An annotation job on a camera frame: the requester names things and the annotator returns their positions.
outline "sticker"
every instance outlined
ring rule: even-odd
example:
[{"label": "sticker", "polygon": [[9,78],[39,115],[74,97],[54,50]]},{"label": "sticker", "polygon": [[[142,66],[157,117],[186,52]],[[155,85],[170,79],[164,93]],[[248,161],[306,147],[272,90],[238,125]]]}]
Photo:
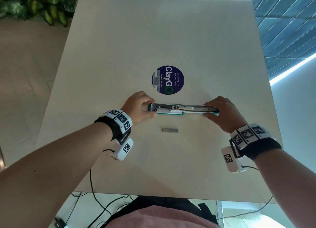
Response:
[{"label": "sticker", "polygon": [[151,83],[161,94],[176,94],[184,85],[184,76],[175,66],[162,66],[154,72]]}]

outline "round sticker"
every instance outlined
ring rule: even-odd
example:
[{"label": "round sticker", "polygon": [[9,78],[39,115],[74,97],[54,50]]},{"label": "round sticker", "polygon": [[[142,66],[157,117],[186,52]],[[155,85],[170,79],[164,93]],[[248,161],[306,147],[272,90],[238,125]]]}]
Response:
[{"label": "round sticker", "polygon": [[151,82],[161,94],[171,95],[182,89],[184,76],[175,66],[162,66],[154,72]]}]

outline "light strip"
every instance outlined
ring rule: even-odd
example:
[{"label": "light strip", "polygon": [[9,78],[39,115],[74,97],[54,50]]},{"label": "light strip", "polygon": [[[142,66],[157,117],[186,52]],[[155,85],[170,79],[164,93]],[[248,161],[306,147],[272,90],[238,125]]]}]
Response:
[{"label": "light strip", "polygon": [[274,83],[280,81],[282,78],[285,78],[288,74],[294,72],[296,69],[300,68],[310,60],[316,58],[316,53],[311,55],[310,57],[306,58],[304,61],[301,61],[300,63],[296,64],[295,66],[291,67],[290,69],[286,70],[282,74],[278,75],[277,77],[270,80],[270,85],[272,86]]}]

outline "right hand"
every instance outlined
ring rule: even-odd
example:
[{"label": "right hand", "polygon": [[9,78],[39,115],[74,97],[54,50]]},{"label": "right hand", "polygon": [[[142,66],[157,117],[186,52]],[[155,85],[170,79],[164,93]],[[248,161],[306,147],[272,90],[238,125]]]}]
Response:
[{"label": "right hand", "polygon": [[211,113],[205,113],[203,116],[215,122],[223,131],[229,134],[248,124],[246,119],[228,98],[219,96],[205,103],[204,106],[213,106],[219,110],[218,116]]}]

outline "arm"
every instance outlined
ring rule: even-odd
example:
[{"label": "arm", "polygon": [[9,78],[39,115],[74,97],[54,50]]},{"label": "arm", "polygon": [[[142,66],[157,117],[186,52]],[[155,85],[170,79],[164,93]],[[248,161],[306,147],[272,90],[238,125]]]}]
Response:
[{"label": "arm", "polygon": [[[156,115],[141,110],[144,102],[155,101],[143,91],[138,92],[121,108],[134,125]],[[14,222],[15,227],[48,227],[111,139],[108,125],[93,123],[43,146],[1,172],[1,225],[10,227]]]},{"label": "arm", "polygon": [[[220,110],[219,116],[213,114],[204,116],[227,133],[231,134],[248,124],[227,98],[219,96],[205,105]],[[297,228],[314,227],[316,174],[281,149],[261,153],[255,159],[255,164],[275,200],[292,223]]]}]

